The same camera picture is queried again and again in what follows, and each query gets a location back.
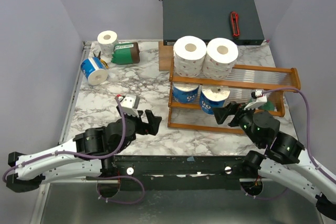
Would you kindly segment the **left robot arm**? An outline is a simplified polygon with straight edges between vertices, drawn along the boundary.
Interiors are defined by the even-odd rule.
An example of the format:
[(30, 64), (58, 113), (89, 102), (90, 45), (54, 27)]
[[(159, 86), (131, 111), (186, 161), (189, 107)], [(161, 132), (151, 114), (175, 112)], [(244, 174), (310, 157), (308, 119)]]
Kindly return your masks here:
[(16, 193), (38, 189), (63, 178), (117, 175), (113, 158), (126, 149), (137, 135), (157, 135), (162, 118), (152, 111), (117, 106), (120, 119), (102, 127), (93, 127), (74, 138), (35, 154), (12, 152), (10, 168), (2, 180)]

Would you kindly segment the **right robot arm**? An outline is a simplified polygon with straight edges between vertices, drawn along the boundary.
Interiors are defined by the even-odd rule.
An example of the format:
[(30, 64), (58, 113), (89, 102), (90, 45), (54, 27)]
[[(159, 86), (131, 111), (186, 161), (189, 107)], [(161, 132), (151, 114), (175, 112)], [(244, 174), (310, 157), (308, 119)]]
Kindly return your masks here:
[(249, 178), (272, 179), (315, 204), (319, 213), (335, 219), (335, 174), (309, 155), (307, 147), (280, 131), (280, 122), (268, 111), (245, 109), (245, 104), (229, 103), (213, 108), (218, 124), (233, 116), (230, 127), (240, 127), (263, 154), (250, 151), (241, 165)]

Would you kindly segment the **green paper roll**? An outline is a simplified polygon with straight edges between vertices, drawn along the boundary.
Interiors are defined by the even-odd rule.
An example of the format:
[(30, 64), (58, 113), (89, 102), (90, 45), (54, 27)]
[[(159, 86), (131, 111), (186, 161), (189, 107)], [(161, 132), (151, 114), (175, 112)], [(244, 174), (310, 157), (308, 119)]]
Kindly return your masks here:
[(246, 106), (245, 110), (266, 110), (266, 111), (274, 111), (275, 106), (267, 100), (266, 97), (258, 97), (256, 99), (252, 99)]

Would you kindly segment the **white red-dotted paper roll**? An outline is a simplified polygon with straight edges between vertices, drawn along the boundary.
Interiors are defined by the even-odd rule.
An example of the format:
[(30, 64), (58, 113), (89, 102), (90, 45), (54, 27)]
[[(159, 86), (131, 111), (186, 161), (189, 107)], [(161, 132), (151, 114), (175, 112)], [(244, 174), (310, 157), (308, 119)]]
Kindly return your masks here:
[(202, 72), (206, 51), (206, 43), (197, 37), (179, 38), (173, 46), (176, 73), (181, 77), (197, 77)]

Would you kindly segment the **orange wooden shelf rack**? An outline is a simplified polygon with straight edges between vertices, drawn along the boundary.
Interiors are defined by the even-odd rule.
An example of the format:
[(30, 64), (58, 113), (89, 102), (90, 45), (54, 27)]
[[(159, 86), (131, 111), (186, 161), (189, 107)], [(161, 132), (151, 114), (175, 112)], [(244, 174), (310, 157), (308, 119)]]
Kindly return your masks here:
[(169, 116), (167, 126), (169, 128), (177, 128), (184, 130), (220, 132), (243, 134), (243, 130), (238, 127), (228, 127), (227, 120), (218, 125), (215, 118), (201, 110), (198, 95), (195, 101), (189, 104), (177, 102), (173, 98), (174, 83), (193, 83), (209, 86), (227, 86), (230, 94), (225, 104), (235, 101), (237, 103), (247, 103), (251, 99), (251, 92), (256, 89), (271, 90), (276, 88), (284, 88), (293, 86), (297, 89), (301, 88), (301, 82), (296, 68), (275, 68), (263, 66), (235, 65), (225, 80), (213, 80), (205, 77), (202, 73), (195, 78), (181, 77), (174, 69), (174, 61), (170, 66), (170, 95), (169, 95)]

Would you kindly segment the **blue object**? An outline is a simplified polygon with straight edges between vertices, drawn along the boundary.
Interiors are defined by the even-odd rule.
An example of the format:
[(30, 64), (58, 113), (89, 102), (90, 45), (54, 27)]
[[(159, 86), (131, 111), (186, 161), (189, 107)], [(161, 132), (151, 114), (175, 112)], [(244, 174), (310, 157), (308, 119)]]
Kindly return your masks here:
[(194, 83), (173, 82), (172, 94), (179, 103), (191, 103), (197, 98), (199, 87), (199, 84)]

